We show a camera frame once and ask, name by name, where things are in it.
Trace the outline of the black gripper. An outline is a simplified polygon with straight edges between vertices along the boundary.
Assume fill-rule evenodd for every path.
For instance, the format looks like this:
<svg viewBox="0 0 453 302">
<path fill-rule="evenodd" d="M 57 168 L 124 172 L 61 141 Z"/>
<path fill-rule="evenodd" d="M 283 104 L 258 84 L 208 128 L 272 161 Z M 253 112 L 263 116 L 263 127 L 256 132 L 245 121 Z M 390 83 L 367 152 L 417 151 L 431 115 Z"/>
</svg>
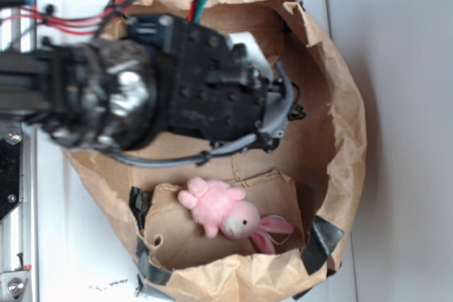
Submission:
<svg viewBox="0 0 453 302">
<path fill-rule="evenodd" d="M 281 64 L 270 66 L 250 33 L 223 35 L 169 14 L 127 20 L 154 70 L 151 132 L 171 132 L 222 145 L 253 135 L 270 152 L 287 124 L 304 119 L 300 92 Z"/>
</svg>

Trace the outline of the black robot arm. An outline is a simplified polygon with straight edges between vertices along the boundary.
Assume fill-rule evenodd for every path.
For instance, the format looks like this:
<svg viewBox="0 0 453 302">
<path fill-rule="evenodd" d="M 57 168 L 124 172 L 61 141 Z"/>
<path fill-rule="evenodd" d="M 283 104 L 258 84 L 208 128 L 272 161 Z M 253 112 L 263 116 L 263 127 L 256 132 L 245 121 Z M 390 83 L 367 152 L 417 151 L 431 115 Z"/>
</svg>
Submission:
<svg viewBox="0 0 453 302">
<path fill-rule="evenodd" d="M 1 118 L 67 149 L 134 151 L 170 132 L 273 150 L 305 117 L 294 84 L 250 33 L 134 15 L 119 40 L 1 53 Z"/>
</svg>

